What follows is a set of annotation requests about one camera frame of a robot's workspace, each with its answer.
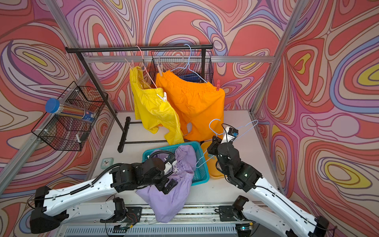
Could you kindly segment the orange shorts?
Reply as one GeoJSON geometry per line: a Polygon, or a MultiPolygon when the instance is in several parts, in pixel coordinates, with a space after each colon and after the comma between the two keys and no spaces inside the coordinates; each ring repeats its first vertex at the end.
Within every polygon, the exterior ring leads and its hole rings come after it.
{"type": "Polygon", "coordinates": [[[225,92],[211,83],[187,82],[171,71],[157,74],[156,85],[162,88],[177,112],[185,139],[205,141],[222,133],[225,92]]]}

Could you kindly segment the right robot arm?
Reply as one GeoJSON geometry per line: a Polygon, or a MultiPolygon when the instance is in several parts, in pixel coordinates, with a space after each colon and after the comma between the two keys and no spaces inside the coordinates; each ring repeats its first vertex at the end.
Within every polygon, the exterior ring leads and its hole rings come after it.
{"type": "Polygon", "coordinates": [[[232,205],[234,217],[252,220],[281,237],[324,237],[334,233],[323,216],[313,216],[286,198],[253,166],[243,162],[233,142],[212,138],[207,152],[217,158],[216,169],[226,181],[263,202],[270,210],[260,208],[248,198],[238,196],[232,205]]]}

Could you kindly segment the white clothespin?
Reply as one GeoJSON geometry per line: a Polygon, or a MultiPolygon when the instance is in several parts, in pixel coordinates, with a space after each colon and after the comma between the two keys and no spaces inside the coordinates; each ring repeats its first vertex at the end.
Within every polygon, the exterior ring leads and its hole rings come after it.
{"type": "Polygon", "coordinates": [[[166,101],[167,101],[167,94],[166,94],[166,92],[163,93],[163,96],[160,96],[160,94],[157,94],[157,96],[158,96],[163,102],[166,102],[166,101]]]}

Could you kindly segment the teal plastic basket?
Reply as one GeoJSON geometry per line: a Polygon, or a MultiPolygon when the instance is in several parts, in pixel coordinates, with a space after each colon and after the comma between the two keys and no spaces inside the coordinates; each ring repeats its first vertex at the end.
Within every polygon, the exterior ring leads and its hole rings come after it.
{"type": "MultiPolygon", "coordinates": [[[[198,162],[205,161],[204,159],[204,152],[200,146],[200,144],[196,141],[190,141],[186,142],[183,144],[177,144],[177,145],[172,145],[172,146],[166,146],[166,147],[160,147],[160,148],[154,148],[154,149],[149,149],[146,150],[143,153],[142,156],[142,162],[145,162],[148,159],[148,156],[155,150],[164,150],[164,151],[169,151],[172,153],[175,153],[177,148],[181,145],[191,145],[196,153],[196,160],[198,162]]],[[[192,186],[204,184],[208,182],[210,179],[209,171],[208,171],[208,166],[205,162],[203,162],[199,167],[196,167],[196,170],[194,172],[194,177],[192,179],[192,186]]]]}

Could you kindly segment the beige clothespin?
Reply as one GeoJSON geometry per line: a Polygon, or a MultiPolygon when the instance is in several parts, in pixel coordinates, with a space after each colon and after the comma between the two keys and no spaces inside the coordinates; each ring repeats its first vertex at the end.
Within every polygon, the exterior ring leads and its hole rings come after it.
{"type": "Polygon", "coordinates": [[[161,70],[161,66],[160,66],[160,62],[159,61],[157,61],[157,69],[158,69],[158,72],[159,72],[160,76],[162,77],[163,75],[162,75],[162,70],[161,70]]]}

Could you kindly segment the blue capped pencil tube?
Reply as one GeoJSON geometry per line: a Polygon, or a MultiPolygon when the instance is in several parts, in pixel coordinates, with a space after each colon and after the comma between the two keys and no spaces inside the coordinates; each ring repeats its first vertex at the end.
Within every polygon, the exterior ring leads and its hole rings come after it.
{"type": "Polygon", "coordinates": [[[60,102],[58,99],[50,98],[45,104],[45,111],[64,117],[70,117],[85,122],[94,122],[95,114],[82,107],[72,105],[66,102],[60,102]]]}

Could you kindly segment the lilac shorts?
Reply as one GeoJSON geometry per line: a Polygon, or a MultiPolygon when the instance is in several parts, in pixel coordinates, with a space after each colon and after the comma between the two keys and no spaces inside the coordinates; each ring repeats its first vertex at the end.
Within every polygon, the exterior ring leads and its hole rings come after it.
{"type": "Polygon", "coordinates": [[[196,170],[197,160],[193,146],[179,146],[175,151],[175,159],[176,168],[169,178],[177,181],[178,184],[168,194],[160,192],[156,186],[148,186],[136,191],[136,194],[152,208],[156,220],[161,223],[170,222],[184,207],[196,170]]]}

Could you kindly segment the yellow plastic tray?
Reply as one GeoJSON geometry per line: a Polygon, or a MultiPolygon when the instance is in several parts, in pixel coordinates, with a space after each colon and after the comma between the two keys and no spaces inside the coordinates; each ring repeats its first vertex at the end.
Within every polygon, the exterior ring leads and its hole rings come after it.
{"type": "Polygon", "coordinates": [[[216,161],[217,161],[216,156],[212,156],[208,154],[207,152],[207,148],[211,145],[211,143],[212,143],[211,141],[206,141],[201,144],[201,148],[204,154],[203,154],[203,158],[198,163],[198,165],[203,165],[203,163],[206,162],[210,177],[212,179],[221,179],[223,178],[224,175],[221,172],[219,172],[216,168],[216,161]]]}

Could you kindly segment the yellow shorts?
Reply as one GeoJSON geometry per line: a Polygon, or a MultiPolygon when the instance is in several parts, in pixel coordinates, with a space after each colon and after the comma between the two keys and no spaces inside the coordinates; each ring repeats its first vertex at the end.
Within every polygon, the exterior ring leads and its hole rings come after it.
{"type": "Polygon", "coordinates": [[[152,134],[156,134],[161,126],[168,129],[164,138],[169,145],[184,143],[177,112],[168,100],[163,102],[157,96],[157,94],[163,96],[164,90],[148,86],[139,66],[130,69],[129,77],[134,96],[135,118],[140,120],[143,127],[152,134]]]}

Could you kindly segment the pink clothespin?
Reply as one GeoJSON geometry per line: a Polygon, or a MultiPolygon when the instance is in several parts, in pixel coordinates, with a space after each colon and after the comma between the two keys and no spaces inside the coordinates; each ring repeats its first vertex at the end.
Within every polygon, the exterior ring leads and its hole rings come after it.
{"type": "Polygon", "coordinates": [[[134,64],[134,61],[133,61],[133,60],[128,61],[127,59],[125,59],[125,61],[126,61],[126,63],[129,65],[129,67],[130,67],[131,69],[133,69],[133,68],[135,67],[135,64],[134,64]]]}

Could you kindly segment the black clothes rack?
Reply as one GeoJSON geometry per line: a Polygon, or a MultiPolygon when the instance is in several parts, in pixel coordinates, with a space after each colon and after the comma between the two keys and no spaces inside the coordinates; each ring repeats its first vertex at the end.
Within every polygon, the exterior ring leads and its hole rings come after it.
{"type": "MultiPolygon", "coordinates": [[[[129,131],[129,126],[132,124],[131,118],[127,118],[125,120],[125,125],[122,125],[120,120],[117,118],[117,114],[115,109],[113,108],[113,105],[109,102],[109,100],[106,98],[105,93],[103,92],[103,87],[100,82],[100,80],[94,75],[92,72],[92,69],[88,65],[88,62],[85,60],[83,54],[84,53],[103,53],[103,52],[132,52],[137,51],[138,47],[110,47],[110,48],[68,48],[66,47],[67,53],[75,54],[81,64],[83,65],[84,69],[86,70],[88,76],[90,77],[91,81],[95,85],[96,89],[100,93],[102,99],[104,100],[106,106],[109,108],[111,115],[113,119],[117,122],[119,128],[122,131],[121,139],[119,142],[119,145],[117,147],[117,151],[119,153],[122,153],[124,150],[124,146],[126,144],[132,144],[132,142],[127,142],[127,134],[129,131]]],[[[175,45],[168,45],[168,46],[143,46],[140,48],[141,51],[172,51],[172,50],[187,50],[187,49],[196,49],[201,51],[201,76],[205,75],[205,58],[206,58],[206,51],[213,49],[212,44],[202,44],[202,45],[186,45],[186,46],[175,46],[175,45]]]]}

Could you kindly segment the mint small clock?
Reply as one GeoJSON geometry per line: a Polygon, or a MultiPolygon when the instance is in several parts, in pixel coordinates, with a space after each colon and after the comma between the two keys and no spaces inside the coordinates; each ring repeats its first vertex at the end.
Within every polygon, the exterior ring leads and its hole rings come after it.
{"type": "Polygon", "coordinates": [[[101,169],[107,169],[111,167],[114,163],[114,158],[103,158],[100,162],[101,169]]]}

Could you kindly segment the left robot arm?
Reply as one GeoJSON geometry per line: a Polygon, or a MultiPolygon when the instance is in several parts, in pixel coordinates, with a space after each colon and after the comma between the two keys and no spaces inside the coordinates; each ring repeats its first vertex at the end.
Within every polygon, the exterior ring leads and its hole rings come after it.
{"type": "Polygon", "coordinates": [[[30,228],[33,234],[41,234],[58,228],[72,217],[69,208],[105,195],[135,191],[155,186],[168,194],[178,182],[170,178],[176,168],[175,154],[158,150],[143,163],[113,164],[96,178],[62,189],[47,186],[36,189],[30,228]]]}

